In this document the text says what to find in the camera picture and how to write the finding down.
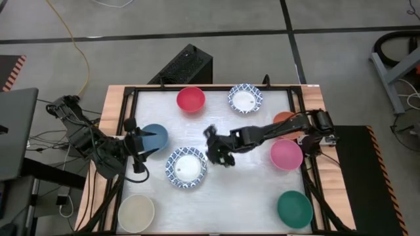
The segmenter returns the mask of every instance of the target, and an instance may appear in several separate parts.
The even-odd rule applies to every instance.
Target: yellow cable
[[[46,0],[46,2],[50,6],[50,8],[55,12],[55,14],[58,16],[58,18],[60,19],[60,21],[64,24],[64,26],[67,29],[68,34],[70,34],[70,38],[72,38],[72,42],[73,42],[74,47],[80,52],[80,54],[83,56],[83,59],[85,59],[86,66],[87,66],[87,78],[86,78],[85,84],[83,85],[83,87],[81,88],[81,90],[79,91],[79,93],[77,94],[78,96],[80,96],[80,94],[83,92],[83,90],[85,90],[86,85],[87,85],[87,82],[89,81],[89,77],[90,77],[90,74],[91,74],[91,69],[89,67],[89,63],[87,62],[87,59],[86,59],[85,54],[79,49],[79,47],[77,47],[76,42],[74,41],[74,38],[73,38],[73,34],[70,31],[70,29],[68,28],[67,24],[64,22],[64,20],[61,17],[61,15],[57,12],[57,10],[53,7],[53,5],[50,3],[49,0]]]

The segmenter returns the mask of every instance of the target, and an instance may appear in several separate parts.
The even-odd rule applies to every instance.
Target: blue and white plate
[[[194,147],[180,147],[166,162],[166,176],[177,187],[196,187],[207,172],[207,161]]]
[[[228,102],[235,111],[246,114],[260,109],[263,94],[250,84],[235,85],[229,91]]]

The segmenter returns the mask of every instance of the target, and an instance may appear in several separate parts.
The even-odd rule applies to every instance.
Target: concrete floor
[[[76,37],[286,29],[277,0],[134,0],[124,9],[103,7],[92,1],[51,1]],[[120,2],[107,0],[117,5]],[[420,23],[406,14],[410,9],[408,1],[286,3],[291,25],[299,30]],[[419,0],[413,0],[413,4],[420,9]],[[0,13],[0,32],[0,40],[68,37],[43,0],[9,0]],[[390,132],[392,107],[368,62],[374,42],[385,33],[308,33],[296,34],[295,38],[307,83],[321,85],[334,123],[373,127],[408,231],[410,235],[420,235],[420,157],[402,147]],[[91,80],[81,105],[101,112],[108,85],[147,83],[188,43],[214,57],[214,83],[259,83],[266,73],[273,83],[299,83],[286,34],[83,42],[78,45],[91,65]],[[406,41],[396,41],[385,47],[399,59],[406,53],[406,45]],[[63,94],[75,94],[85,80],[84,61],[71,43],[0,44],[0,54],[28,57],[13,89],[37,87],[40,99],[51,101]],[[411,111],[409,119],[402,122],[418,121],[416,116],[417,111]],[[44,104],[38,103],[31,133],[62,128],[45,112]],[[418,146],[410,137],[404,140]],[[57,150],[28,153],[28,157],[44,163],[62,161],[64,155],[65,151]],[[78,205],[80,193],[74,195]],[[37,235],[65,232],[70,229],[59,215],[40,218]]]

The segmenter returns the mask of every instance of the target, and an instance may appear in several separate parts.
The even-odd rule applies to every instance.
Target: caution stripe
[[[7,92],[10,91],[12,89],[12,86],[14,84],[14,82],[16,82],[16,79],[18,78],[18,74],[20,72],[20,70],[22,69],[24,63],[26,61],[26,56],[21,56],[19,57],[18,61],[16,62],[16,64],[14,65],[9,78],[7,79],[6,84],[3,86],[2,90]]]
[[[373,148],[375,149],[376,156],[377,156],[378,161],[379,161],[379,166],[381,167],[381,170],[382,170],[383,178],[385,179],[385,183],[388,187],[388,191],[389,191],[391,201],[394,203],[395,214],[396,214],[396,217],[398,218],[398,221],[400,223],[402,234],[403,234],[403,236],[408,236],[407,227],[406,227],[406,224],[404,223],[404,219],[403,219],[401,211],[400,211],[400,205],[398,204],[398,201],[396,200],[394,189],[391,186],[391,181],[389,180],[387,168],[385,166],[385,162],[383,161],[383,158],[382,158],[382,155],[381,155],[381,150],[379,150],[379,144],[376,140],[375,133],[373,132],[372,127],[367,126],[366,128],[371,135]]]

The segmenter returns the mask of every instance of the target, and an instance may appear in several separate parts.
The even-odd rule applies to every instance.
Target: blue bowl
[[[158,124],[147,125],[143,128],[143,131],[153,132],[156,135],[152,136],[143,136],[143,146],[145,151],[150,151],[152,149],[158,148],[162,150],[168,144],[169,137],[168,132],[165,127]]]

